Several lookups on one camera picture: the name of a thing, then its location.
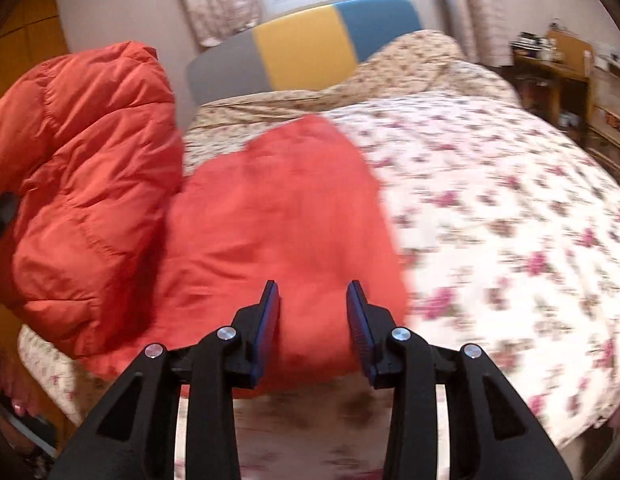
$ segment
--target red puffer jacket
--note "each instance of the red puffer jacket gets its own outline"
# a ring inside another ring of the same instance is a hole
[[[0,194],[21,197],[0,243],[0,299],[98,375],[149,342],[196,343],[282,295],[266,384],[355,366],[344,291],[362,281],[397,322],[407,299],[365,162],[308,117],[184,181],[174,102],[153,49],[123,43],[34,68],[0,100]]]

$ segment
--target white floral comforter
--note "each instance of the white floral comforter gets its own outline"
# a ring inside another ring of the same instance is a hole
[[[315,111],[360,148],[379,180],[411,294],[407,325],[431,344],[483,346],[562,447],[620,403],[620,189],[573,142],[518,107],[497,76],[454,53],[424,62],[424,70],[414,65],[423,46],[412,52],[401,41],[389,50],[412,56],[401,86],[410,94],[378,97],[387,94],[378,89],[383,71],[371,70],[385,62],[380,56],[362,78],[377,97],[362,91],[364,102]],[[416,86],[422,90],[411,94]],[[432,86],[439,91],[427,91]],[[347,88],[355,99],[359,87]],[[343,98],[326,93],[295,100],[329,107]],[[287,108],[269,96],[246,101],[212,104],[205,117],[202,110],[206,126],[186,135],[188,169],[299,113],[296,101]],[[20,355],[74,422],[106,388],[28,329]],[[371,392],[358,376],[236,401],[243,478],[380,478],[390,405],[387,393]],[[439,408],[443,478],[443,397]]]

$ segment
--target red jacket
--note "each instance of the red jacket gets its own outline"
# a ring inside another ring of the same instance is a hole
[[[153,49],[117,44],[28,72],[0,100],[0,194],[21,197],[0,243],[0,299],[110,378],[149,342],[196,343],[274,279],[269,387],[355,366],[349,280],[403,319],[376,182],[327,121],[275,128],[187,182],[182,154]]]

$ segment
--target wall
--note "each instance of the wall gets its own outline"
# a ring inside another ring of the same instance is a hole
[[[186,65],[200,54],[180,0],[56,0],[71,52],[136,40],[154,46],[186,128],[196,107]]]
[[[582,40],[607,43],[620,55],[620,31],[599,0],[503,0],[509,35],[544,34],[549,23],[561,23]]]

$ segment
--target silver bolt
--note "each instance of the silver bolt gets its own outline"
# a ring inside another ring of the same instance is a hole
[[[480,346],[475,344],[466,345],[463,349],[463,352],[471,359],[476,359],[477,357],[480,357],[480,355],[483,353],[483,351],[480,349]]]
[[[216,331],[216,336],[224,341],[229,341],[230,339],[234,339],[236,336],[236,330],[231,326],[224,326]]]
[[[146,357],[150,359],[154,359],[155,357],[160,356],[163,353],[163,347],[157,343],[152,343],[151,345],[146,346]]]
[[[392,330],[392,337],[394,337],[397,341],[407,341],[410,339],[411,333],[407,328],[398,326]]]

